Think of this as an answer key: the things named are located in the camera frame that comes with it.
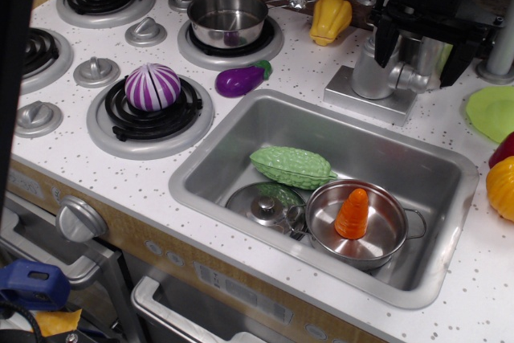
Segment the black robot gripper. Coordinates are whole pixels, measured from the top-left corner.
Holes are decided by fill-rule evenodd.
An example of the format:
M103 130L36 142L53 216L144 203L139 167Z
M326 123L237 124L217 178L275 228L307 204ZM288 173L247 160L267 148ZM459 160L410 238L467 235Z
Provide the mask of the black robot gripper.
M374 58L382 68L402 31L452 45L439 77L441 88L452 86L475 57L475 50L491 46L506 26L503 17L472 0L377 0L370 19L376 27Z

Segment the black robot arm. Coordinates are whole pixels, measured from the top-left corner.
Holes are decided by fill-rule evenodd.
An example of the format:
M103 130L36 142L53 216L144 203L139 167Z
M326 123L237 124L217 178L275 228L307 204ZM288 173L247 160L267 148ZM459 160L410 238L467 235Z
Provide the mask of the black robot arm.
M402 31L450 44L440 76L443 87L453 85L474 58L489 52L506 26L503 17L473 0L377 0L370 19L376 27L374 59L382 68Z

